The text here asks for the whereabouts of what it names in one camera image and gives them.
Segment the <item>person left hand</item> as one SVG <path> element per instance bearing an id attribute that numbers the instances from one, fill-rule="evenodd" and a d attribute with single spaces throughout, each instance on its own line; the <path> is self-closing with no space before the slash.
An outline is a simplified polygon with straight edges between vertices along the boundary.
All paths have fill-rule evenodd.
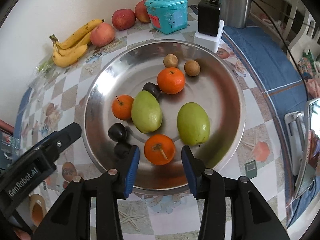
<path id="1" fill-rule="evenodd" d="M 20 240 L 31 240 L 31 236 L 27 232 L 20 229 L 14 229 L 14 232 Z"/>

